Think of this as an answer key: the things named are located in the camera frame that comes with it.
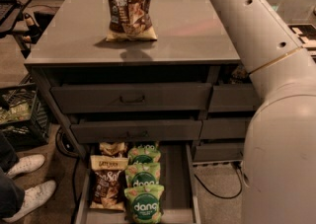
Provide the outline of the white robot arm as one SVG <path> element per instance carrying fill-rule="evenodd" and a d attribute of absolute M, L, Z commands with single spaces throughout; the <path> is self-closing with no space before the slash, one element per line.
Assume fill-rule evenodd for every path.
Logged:
<path fill-rule="evenodd" d="M 262 103 L 246 133 L 243 224 L 316 224 L 316 63 L 266 0 L 210 0 Z"/>

